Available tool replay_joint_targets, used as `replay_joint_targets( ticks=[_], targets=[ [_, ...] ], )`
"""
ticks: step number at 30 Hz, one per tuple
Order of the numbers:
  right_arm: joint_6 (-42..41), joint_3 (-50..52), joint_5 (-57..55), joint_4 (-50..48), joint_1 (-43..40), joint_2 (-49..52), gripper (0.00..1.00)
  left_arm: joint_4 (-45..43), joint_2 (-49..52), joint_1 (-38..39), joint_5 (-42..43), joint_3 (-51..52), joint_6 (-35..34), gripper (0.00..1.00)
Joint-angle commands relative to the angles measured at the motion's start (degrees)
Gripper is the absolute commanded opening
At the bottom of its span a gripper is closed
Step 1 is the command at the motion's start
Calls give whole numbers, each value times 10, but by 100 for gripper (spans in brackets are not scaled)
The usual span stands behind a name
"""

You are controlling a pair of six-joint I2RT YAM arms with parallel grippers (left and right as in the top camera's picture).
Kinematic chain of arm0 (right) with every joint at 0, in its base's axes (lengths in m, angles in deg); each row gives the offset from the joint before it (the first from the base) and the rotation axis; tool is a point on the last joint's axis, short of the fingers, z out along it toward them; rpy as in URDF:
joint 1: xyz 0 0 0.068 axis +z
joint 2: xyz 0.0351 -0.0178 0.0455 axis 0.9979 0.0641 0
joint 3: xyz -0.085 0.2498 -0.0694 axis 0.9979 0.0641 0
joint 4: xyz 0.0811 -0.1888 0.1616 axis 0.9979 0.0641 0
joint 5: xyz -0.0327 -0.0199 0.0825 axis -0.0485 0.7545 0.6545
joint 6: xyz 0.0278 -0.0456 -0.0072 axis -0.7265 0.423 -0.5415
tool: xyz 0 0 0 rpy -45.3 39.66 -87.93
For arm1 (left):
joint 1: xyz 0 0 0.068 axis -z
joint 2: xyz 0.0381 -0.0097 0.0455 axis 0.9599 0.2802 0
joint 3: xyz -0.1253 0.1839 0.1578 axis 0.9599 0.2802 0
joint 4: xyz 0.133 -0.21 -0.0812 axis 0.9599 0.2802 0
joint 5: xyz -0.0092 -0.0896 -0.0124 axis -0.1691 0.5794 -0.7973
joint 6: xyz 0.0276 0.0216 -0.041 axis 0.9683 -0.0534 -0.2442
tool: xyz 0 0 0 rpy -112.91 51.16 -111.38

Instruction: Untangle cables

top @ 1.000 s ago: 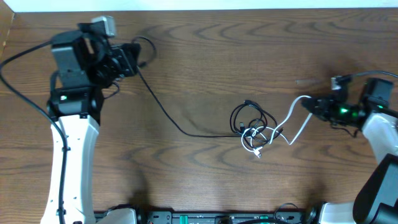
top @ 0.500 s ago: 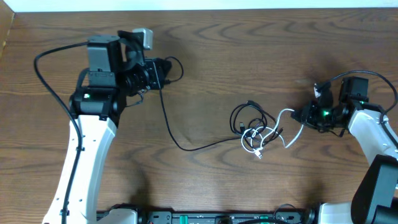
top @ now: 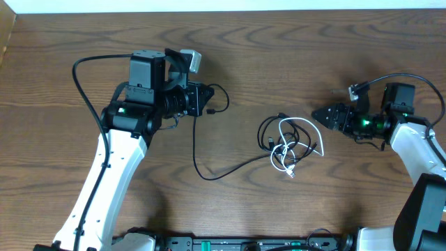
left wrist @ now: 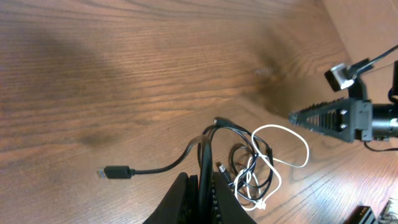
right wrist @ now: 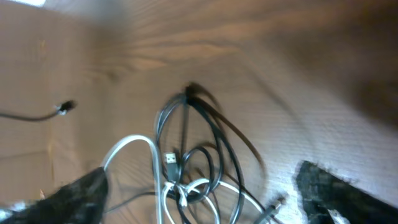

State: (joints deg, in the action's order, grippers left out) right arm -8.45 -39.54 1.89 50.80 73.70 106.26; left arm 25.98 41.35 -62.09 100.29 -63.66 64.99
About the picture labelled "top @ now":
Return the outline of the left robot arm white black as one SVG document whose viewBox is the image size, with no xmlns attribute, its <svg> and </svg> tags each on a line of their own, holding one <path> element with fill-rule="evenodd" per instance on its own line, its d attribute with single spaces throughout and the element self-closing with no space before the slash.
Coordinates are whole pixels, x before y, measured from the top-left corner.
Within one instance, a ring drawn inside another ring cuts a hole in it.
<svg viewBox="0 0 446 251">
<path fill-rule="evenodd" d="M 101 114 L 95 159 L 75 206 L 51 245 L 35 250 L 157 250 L 148 234 L 113 240 L 123 199 L 162 120 L 198 117 L 214 89 L 189 79 L 198 73 L 195 50 L 138 50 L 129 55 L 129 79 L 119 84 Z"/>
</svg>

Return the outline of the black usb cable thick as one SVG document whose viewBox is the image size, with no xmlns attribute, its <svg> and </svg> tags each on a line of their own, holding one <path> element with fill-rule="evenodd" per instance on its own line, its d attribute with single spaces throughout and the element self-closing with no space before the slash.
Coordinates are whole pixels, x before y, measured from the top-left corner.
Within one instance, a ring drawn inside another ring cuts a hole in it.
<svg viewBox="0 0 446 251">
<path fill-rule="evenodd" d="M 308 130 L 305 130 L 297 121 L 308 123 L 317 133 L 320 131 L 307 119 L 291 117 L 285 113 L 278 113 L 264 119 L 257 130 L 256 140 L 259 148 L 269 153 L 273 167 L 285 172 L 293 169 L 301 160 L 315 153 L 323 156 L 323 140 L 321 137 L 314 141 Z M 277 139 L 268 137 L 267 129 L 278 122 L 279 136 Z"/>
</svg>

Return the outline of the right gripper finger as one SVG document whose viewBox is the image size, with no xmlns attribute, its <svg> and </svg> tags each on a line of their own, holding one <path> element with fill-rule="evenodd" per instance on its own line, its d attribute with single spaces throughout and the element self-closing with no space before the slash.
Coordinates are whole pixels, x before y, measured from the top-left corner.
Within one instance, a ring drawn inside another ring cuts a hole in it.
<svg viewBox="0 0 446 251">
<path fill-rule="evenodd" d="M 312 112 L 313 119 L 331 119 L 337 110 L 337 104 L 328 105 Z"/>
<path fill-rule="evenodd" d="M 337 120 L 324 116 L 319 117 L 316 119 L 317 122 L 319 122 L 322 126 L 326 127 L 329 130 L 338 130 L 339 129 L 339 123 Z"/>
</svg>

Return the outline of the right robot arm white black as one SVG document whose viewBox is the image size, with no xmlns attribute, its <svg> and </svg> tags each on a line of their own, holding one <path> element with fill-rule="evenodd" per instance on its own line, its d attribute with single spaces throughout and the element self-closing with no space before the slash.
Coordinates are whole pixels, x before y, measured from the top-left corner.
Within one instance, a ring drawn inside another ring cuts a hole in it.
<svg viewBox="0 0 446 251">
<path fill-rule="evenodd" d="M 329 105 L 313 111 L 312 118 L 358 144 L 382 139 L 401 158 L 414 188 L 394 225 L 361 228 L 351 245 L 356 250 L 444 250 L 445 152 L 427 119 L 415 115 L 415 87 L 388 83 L 378 114 L 369 113 L 368 90 L 367 84 L 352 86 L 355 106 Z"/>
</svg>

